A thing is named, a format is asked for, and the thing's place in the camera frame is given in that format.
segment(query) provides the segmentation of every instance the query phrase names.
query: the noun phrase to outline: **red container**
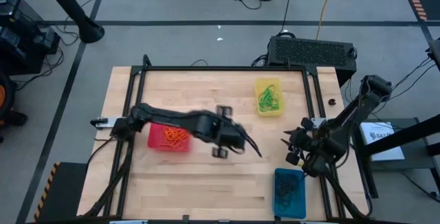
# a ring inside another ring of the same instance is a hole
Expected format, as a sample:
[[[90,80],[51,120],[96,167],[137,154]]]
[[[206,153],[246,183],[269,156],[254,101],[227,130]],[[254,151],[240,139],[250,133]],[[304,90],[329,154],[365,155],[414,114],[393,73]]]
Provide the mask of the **red container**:
[[[148,147],[160,151],[187,152],[190,134],[182,128],[151,124]]]

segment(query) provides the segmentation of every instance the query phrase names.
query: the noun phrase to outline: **black pole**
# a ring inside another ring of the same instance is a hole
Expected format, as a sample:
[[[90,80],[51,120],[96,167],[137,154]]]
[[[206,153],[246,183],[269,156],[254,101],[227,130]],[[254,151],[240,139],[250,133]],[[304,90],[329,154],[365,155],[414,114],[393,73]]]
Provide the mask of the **black pole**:
[[[79,29],[80,39],[84,43],[94,43],[104,36],[104,28],[94,23],[76,0],[56,0],[66,11]]]
[[[362,149],[362,154],[365,157],[370,157],[371,155],[387,151],[388,149],[417,141],[418,139],[437,133],[440,131],[439,123],[440,115],[436,115],[421,123],[404,128],[392,135],[364,146]]]

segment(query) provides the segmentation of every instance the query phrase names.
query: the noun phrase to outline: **yellow container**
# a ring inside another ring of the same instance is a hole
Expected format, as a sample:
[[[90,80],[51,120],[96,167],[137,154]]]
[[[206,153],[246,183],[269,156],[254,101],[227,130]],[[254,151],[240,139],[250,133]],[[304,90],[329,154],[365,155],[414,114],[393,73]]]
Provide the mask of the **yellow container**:
[[[284,113],[283,91],[279,78],[256,79],[255,98],[260,116],[277,116]]]

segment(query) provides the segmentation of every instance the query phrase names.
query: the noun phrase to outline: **yellow cable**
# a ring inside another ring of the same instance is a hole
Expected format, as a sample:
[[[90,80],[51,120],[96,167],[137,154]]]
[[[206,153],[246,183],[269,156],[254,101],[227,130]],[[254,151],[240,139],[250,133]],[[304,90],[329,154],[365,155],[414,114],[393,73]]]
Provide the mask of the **yellow cable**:
[[[319,31],[321,30],[322,17],[324,16],[325,7],[327,6],[328,1],[329,0],[325,0],[324,5],[321,10],[321,17],[319,18],[318,32],[316,33],[316,40],[318,40],[318,37],[319,37]]]

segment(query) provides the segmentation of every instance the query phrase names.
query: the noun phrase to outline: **metal bracket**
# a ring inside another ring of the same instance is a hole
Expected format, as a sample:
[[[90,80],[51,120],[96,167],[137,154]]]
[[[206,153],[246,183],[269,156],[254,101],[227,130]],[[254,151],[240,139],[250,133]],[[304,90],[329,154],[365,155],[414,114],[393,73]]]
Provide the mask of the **metal bracket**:
[[[311,121],[313,122],[313,128],[314,128],[314,129],[319,128],[319,126],[322,124],[322,122],[327,121],[327,120],[330,120],[330,119],[333,119],[333,118],[326,118],[326,117],[313,117],[313,118],[311,119]]]
[[[98,117],[94,120],[90,120],[90,124],[98,130],[103,128],[113,128],[118,118],[121,117]]]

